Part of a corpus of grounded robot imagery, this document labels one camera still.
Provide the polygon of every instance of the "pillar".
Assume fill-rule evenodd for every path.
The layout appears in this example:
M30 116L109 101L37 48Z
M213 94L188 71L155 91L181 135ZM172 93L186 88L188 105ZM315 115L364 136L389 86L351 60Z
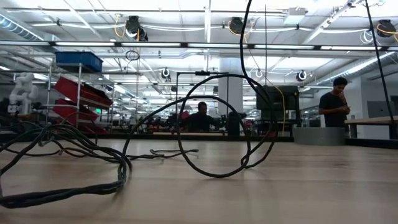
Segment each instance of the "pillar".
M242 75L240 58L220 58L219 72ZM236 77L218 79L218 96L230 103L237 112L243 113L243 79ZM227 106L218 103L218 114L223 115L231 112Z

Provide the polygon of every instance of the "wooden table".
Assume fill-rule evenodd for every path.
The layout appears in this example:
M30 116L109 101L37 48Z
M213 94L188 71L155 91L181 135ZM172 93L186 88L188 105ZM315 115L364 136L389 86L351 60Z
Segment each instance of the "wooden table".
M346 120L345 123L349 125L349 131L351 138L357 138L357 125L374 125L374 126L388 126L390 139L398 139L397 136L397 123L398 116L394 116L395 124L391 123L391 118L388 117L380 117L380 118L368 118L368 119L351 119Z
M122 149L123 140L100 139ZM26 143L14 145L21 149ZM209 172L236 168L245 142L184 141L200 149L192 161ZM268 143L253 155L259 159ZM176 141L132 140L129 154L176 149ZM31 152L56 150L54 144ZM0 165L13 158L2 152ZM365 147L275 144L264 163L228 179L211 179L182 157L134 161L130 181L117 195L80 195L38 207L0 207L0 223L396 223L398 151ZM116 180L116 164L66 154L24 157L2 177L3 194L82 187Z

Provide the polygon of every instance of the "black shirt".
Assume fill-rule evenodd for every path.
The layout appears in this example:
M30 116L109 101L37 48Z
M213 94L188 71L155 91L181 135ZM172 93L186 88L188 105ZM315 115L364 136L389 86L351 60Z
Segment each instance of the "black shirt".
M319 108L324 110L332 110L342 106L345 106L343 100L331 93L324 94L319 102ZM324 114L324 116L326 127L345 128L346 113Z
M195 113L182 120L181 124L188 125L189 131L210 131L210 125L218 126L217 122L206 114Z

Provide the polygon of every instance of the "man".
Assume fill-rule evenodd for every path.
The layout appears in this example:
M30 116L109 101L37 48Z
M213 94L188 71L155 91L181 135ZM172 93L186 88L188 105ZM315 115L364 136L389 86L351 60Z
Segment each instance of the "man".
M207 115L207 104L200 102L198 104L198 112L190 115L181 122L182 126L188 125L188 130L191 132L209 132L210 125L219 126L219 124Z
M348 84L345 78L336 78L333 90L324 94L319 102L319 114L325 116L326 127L345 128L345 120L350 110L344 97L344 88Z

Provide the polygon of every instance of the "computer monitor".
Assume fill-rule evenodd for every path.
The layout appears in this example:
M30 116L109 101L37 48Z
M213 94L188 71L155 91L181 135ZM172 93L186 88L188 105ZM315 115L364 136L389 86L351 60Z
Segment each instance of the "computer monitor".
M269 105L265 102L258 94L256 95L256 109L262 111L269 111L270 106L275 110L282 110L282 95L280 91L283 93L285 98L285 110L297 110L298 109L298 101L299 98L299 88L297 86L278 86L277 90L274 86L263 86L263 89L268 92L269 98L272 102L272 105Z

